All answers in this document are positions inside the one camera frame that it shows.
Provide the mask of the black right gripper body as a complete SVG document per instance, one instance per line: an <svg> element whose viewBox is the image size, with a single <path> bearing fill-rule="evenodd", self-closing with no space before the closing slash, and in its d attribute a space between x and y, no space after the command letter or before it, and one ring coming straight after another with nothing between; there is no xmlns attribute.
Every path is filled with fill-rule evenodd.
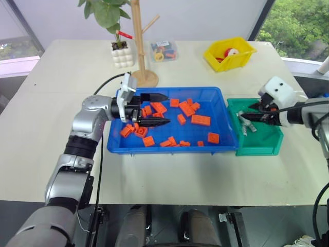
<svg viewBox="0 0 329 247"><path fill-rule="evenodd" d="M263 120L269 125L280 125L279 114L275 113L278 106L274 103L274 98L269 94L261 96L260 112L264 114Z"/></svg>

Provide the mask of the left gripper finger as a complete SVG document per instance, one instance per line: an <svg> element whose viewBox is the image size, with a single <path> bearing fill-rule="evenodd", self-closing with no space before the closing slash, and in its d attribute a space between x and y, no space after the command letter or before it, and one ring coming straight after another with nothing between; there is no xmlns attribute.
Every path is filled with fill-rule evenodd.
<svg viewBox="0 0 329 247"><path fill-rule="evenodd" d="M141 102L162 102L169 99L168 96L160 93L141 93Z"/></svg>
<svg viewBox="0 0 329 247"><path fill-rule="evenodd" d="M138 120L138 125L140 127L157 127L166 125L169 122L170 120L166 118L143 118Z"/></svg>

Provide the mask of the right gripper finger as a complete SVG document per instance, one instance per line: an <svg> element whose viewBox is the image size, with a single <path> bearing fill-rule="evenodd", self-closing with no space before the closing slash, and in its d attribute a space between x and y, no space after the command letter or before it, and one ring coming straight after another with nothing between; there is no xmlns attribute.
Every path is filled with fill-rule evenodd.
<svg viewBox="0 0 329 247"><path fill-rule="evenodd" d="M255 122L267 122L267 117L265 114L259 114L259 113L243 113L241 116L249 121L255 121Z"/></svg>
<svg viewBox="0 0 329 247"><path fill-rule="evenodd" d="M257 110L259 112L265 111L265 104L262 102L256 102L248 106L249 109Z"/></svg>

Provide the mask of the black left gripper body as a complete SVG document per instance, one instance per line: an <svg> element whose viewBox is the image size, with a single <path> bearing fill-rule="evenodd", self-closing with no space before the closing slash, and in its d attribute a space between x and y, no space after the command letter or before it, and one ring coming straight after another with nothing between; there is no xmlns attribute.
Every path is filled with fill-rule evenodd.
<svg viewBox="0 0 329 247"><path fill-rule="evenodd" d="M127 120L132 122L140 122L142 119L141 104L143 100L141 96L133 96L130 102L124 107Z"/></svg>

